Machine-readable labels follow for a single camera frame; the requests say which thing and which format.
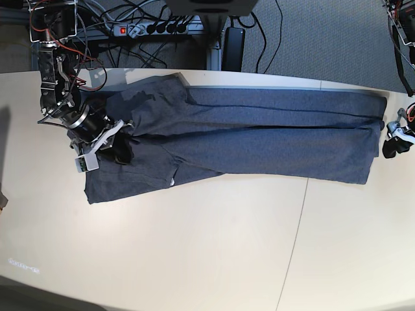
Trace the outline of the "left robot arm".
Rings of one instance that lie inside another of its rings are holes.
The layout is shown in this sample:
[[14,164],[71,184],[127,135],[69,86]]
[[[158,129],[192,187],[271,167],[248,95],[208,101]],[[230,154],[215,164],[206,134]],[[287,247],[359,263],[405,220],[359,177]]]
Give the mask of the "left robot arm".
[[[404,63],[414,70],[414,1],[382,1],[387,13],[390,39],[394,45],[394,58],[398,77],[410,98],[414,87],[405,76]],[[387,124],[387,138],[383,143],[383,156],[392,159],[408,152],[414,146],[414,104],[401,108],[397,118]]]

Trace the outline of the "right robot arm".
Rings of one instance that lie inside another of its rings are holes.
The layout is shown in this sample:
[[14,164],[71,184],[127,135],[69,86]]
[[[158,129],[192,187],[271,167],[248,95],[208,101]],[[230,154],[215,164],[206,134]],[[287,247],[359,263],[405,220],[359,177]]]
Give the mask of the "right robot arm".
[[28,1],[30,40],[39,45],[38,69],[41,74],[39,124],[63,128],[77,153],[78,170],[99,168],[99,157],[127,165],[133,158],[128,143],[127,122],[110,117],[101,99],[83,100],[88,87],[79,77],[87,62],[94,59],[88,50],[72,46],[79,31],[86,32],[76,1]]

